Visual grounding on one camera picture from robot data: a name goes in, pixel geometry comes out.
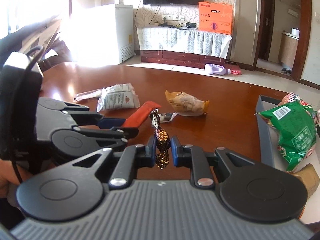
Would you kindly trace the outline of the person left hand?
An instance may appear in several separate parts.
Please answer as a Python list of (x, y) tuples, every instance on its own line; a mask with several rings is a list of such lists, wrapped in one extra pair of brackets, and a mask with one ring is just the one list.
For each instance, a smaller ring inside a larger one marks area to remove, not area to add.
[[(29, 179), (32, 174), (28, 172), (25, 168), (20, 167), (19, 165), (17, 166), (18, 171), (21, 175), (22, 180), (27, 180)], [(0, 192), (0, 198), (6, 198), (8, 194), (8, 188), (9, 184), (15, 184), (19, 185), (20, 182), (16, 177), (14, 168), (12, 166), (11, 161), (7, 160), (1, 160), (1, 166), (0, 166), (0, 187), (1, 187), (1, 192)]]

